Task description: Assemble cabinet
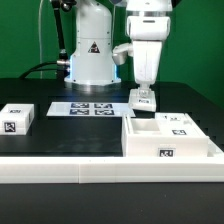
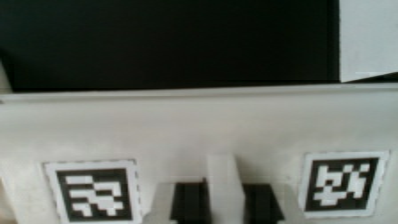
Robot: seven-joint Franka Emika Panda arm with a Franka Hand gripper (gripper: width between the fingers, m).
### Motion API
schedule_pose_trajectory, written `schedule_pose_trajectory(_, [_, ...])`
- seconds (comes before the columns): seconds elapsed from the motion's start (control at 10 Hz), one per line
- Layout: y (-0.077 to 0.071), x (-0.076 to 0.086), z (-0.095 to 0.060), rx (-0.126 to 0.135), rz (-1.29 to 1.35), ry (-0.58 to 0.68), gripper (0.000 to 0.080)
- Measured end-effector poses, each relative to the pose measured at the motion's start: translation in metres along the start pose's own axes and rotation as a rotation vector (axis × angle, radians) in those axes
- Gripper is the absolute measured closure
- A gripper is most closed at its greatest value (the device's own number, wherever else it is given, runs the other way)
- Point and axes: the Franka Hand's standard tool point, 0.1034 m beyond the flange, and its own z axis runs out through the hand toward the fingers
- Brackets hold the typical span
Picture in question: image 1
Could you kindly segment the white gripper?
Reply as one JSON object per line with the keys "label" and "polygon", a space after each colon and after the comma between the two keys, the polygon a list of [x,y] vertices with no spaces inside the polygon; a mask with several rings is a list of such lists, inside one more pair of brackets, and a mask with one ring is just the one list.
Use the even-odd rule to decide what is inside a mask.
{"label": "white gripper", "polygon": [[142,98],[149,96],[149,86],[156,81],[161,52],[160,41],[133,41],[134,77]]}

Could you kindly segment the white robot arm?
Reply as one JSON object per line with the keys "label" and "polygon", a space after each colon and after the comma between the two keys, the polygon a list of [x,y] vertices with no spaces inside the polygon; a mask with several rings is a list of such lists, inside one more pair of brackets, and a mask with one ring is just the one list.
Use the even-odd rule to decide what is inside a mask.
{"label": "white robot arm", "polygon": [[114,46],[114,22],[97,0],[77,0],[76,49],[69,59],[65,86],[103,92],[121,85],[117,67],[133,58],[134,79],[149,91],[156,81],[163,42],[170,33],[169,14],[181,0],[110,0],[123,7],[127,43]]}

